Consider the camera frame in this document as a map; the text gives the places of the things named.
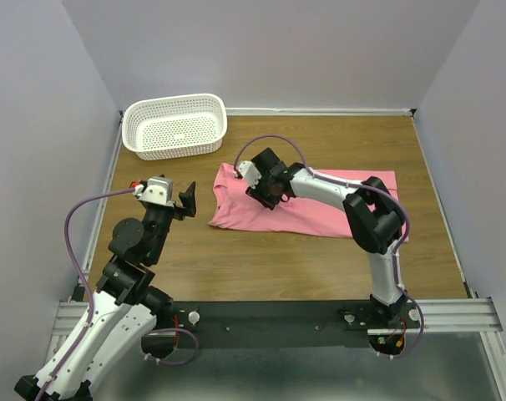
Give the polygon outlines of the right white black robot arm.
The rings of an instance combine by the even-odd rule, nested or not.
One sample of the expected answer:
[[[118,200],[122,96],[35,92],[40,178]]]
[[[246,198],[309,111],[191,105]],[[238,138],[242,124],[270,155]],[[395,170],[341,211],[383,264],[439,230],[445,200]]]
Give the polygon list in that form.
[[[407,217],[383,181],[364,181],[325,175],[303,163],[286,165],[266,148],[252,160],[241,161],[235,173],[247,183],[246,194],[274,209],[286,198],[318,201],[342,211],[353,240],[368,257],[372,274],[370,317],[379,327],[400,318],[407,302],[400,274],[399,247],[407,237]]]

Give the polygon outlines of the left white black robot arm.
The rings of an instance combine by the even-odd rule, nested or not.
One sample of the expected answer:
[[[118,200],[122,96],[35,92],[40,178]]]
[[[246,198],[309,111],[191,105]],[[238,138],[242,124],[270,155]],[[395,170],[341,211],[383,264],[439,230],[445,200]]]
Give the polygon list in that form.
[[[60,349],[34,375],[21,377],[15,392],[25,400],[90,400],[109,370],[143,336],[197,337],[181,327],[173,299],[151,286],[173,220],[196,214],[195,185],[172,199],[172,180],[159,175],[129,188],[145,208],[142,220],[126,218],[114,228],[112,257],[89,304]]]

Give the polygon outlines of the pink t shirt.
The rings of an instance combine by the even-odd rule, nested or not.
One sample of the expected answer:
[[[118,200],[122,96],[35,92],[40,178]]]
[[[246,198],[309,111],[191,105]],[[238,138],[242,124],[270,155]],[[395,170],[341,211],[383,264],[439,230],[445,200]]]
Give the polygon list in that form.
[[[249,197],[246,188],[246,182],[235,177],[232,165],[220,165],[213,184],[216,210],[210,226],[236,231],[352,237],[346,215],[335,207],[315,200],[291,198],[270,210]]]

